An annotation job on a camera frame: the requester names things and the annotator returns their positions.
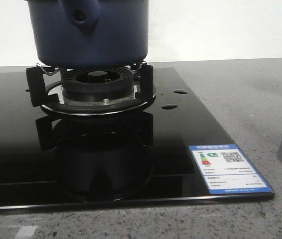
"granite countertop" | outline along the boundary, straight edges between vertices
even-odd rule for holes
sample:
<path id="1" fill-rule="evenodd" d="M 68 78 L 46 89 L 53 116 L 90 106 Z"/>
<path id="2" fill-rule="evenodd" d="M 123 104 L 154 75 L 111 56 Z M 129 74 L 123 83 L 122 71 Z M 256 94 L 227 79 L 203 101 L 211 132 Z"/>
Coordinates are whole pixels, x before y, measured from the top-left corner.
<path id="1" fill-rule="evenodd" d="M 0 238 L 282 238 L 282 59 L 173 67 L 276 192 L 271 201 L 0 215 Z"/>

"pot handle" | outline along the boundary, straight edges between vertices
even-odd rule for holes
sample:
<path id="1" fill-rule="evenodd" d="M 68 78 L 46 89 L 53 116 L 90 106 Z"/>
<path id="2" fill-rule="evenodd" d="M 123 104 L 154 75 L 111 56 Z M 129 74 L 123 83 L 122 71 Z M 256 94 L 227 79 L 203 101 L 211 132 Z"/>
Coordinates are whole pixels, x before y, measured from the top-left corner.
<path id="1" fill-rule="evenodd" d="M 81 29 L 93 27 L 100 13 L 98 0 L 58 0 L 67 20 Z"/>

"qr code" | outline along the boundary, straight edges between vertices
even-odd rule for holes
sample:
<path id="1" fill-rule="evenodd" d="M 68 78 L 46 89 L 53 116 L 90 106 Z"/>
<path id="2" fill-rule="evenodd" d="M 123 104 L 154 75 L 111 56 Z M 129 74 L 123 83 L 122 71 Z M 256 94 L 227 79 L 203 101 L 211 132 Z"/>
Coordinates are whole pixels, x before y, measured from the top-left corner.
<path id="1" fill-rule="evenodd" d="M 221 155 L 227 163 L 243 162 L 244 159 L 238 152 L 222 152 Z"/>

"black glass cooktop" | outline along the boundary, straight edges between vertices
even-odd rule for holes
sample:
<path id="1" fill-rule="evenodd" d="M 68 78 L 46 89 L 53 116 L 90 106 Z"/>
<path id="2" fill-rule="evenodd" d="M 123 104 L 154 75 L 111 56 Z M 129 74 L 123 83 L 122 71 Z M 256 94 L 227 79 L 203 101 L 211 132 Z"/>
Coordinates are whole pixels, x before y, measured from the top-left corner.
<path id="1" fill-rule="evenodd" d="M 234 141 L 174 69 L 155 69 L 154 82 L 143 112 L 69 120 L 32 107 L 25 73 L 0 73 L 0 212 L 273 197 L 211 194 L 189 146 Z"/>

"energy label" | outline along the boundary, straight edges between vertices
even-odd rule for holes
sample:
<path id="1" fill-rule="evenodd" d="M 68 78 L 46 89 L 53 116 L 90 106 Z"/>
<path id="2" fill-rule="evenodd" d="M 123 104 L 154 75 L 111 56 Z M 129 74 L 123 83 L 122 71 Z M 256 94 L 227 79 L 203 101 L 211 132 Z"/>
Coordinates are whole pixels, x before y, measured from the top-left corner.
<path id="1" fill-rule="evenodd" d="M 272 192 L 235 144 L 189 147 L 210 194 Z"/>

